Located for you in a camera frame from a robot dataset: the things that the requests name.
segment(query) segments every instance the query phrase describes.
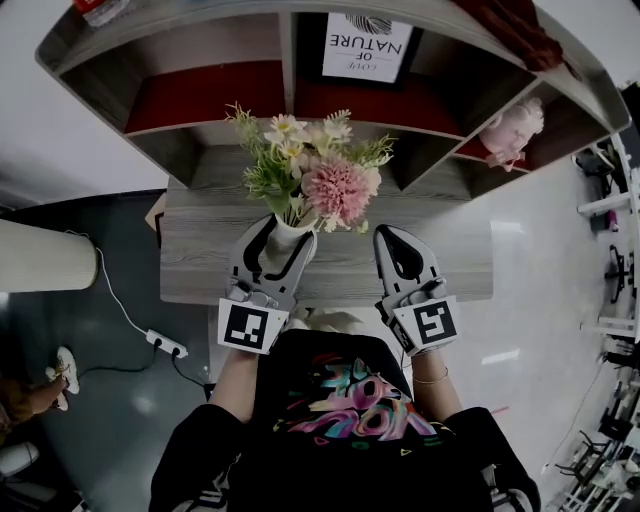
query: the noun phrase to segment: pink flower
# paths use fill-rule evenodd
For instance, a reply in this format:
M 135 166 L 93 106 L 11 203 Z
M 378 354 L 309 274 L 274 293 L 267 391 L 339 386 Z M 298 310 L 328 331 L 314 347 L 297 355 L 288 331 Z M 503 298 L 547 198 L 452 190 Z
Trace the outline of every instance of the pink flower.
M 332 157 L 318 161 L 302 176 L 302 192 L 321 216 L 350 224 L 364 214 L 371 185 L 360 166 Z

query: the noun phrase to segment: wall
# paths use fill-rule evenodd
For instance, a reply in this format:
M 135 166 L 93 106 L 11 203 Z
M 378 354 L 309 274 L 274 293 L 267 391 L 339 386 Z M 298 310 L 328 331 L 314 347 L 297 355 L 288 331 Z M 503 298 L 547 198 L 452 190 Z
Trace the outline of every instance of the wall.
M 602 62 L 617 85 L 640 79 L 640 10 L 631 0 L 534 0 Z
M 164 188 L 167 176 L 34 60 L 71 0 L 0 6 L 0 204 Z

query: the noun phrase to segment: red panel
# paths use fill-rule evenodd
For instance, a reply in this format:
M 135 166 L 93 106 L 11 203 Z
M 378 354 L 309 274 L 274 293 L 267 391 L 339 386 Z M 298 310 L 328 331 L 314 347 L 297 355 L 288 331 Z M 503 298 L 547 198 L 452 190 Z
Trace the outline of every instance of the red panel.
M 480 158 L 482 160 L 485 160 L 489 156 L 489 150 L 483 146 L 482 142 L 480 142 L 480 139 L 478 139 L 478 137 L 474 137 L 469 142 L 467 142 L 464 146 L 458 149 L 456 151 L 456 154 L 461 156 L 471 156 L 474 158 Z M 518 160 L 515 163 L 514 167 L 518 169 L 525 169 L 528 171 L 531 170 L 526 160 Z
M 312 83 L 298 77 L 297 116 L 322 119 L 341 109 L 351 110 L 354 121 L 463 136 L 433 82 L 422 75 L 409 75 L 399 90 Z
M 236 101 L 256 117 L 284 113 L 282 63 L 238 62 L 149 77 L 140 86 L 125 133 L 218 121 Z

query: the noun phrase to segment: white cylinder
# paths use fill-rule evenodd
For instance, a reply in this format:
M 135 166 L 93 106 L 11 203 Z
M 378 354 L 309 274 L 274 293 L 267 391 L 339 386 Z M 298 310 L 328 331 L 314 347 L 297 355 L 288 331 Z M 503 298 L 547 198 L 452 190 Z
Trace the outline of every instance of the white cylinder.
M 0 291 L 81 290 L 97 273 L 87 238 L 0 220 Z

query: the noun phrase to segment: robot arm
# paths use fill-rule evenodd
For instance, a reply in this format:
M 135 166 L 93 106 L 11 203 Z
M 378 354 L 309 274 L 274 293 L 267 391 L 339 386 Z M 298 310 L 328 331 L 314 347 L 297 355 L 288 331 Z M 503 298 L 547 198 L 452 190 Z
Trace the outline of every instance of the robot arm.
M 218 343 L 268 354 L 297 304 L 295 291 L 317 245 L 305 234 L 279 274 L 264 273 L 258 256 L 276 227 L 274 215 L 259 220 L 235 244 L 226 298 L 220 299 Z M 380 225 L 374 233 L 378 276 L 384 285 L 376 308 L 409 356 L 439 348 L 458 336 L 455 297 L 446 296 L 433 252 L 401 229 Z

